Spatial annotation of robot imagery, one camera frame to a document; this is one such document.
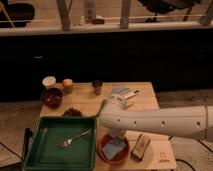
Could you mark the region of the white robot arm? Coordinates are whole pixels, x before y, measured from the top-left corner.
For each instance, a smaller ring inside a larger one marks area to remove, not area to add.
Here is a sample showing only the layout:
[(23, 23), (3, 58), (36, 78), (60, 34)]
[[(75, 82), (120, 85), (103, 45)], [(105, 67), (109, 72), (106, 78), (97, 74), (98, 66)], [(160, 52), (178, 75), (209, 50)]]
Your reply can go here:
[(100, 109), (99, 120), (113, 136), (131, 130), (213, 142), (213, 106), (131, 111), (126, 105), (125, 98), (112, 94)]

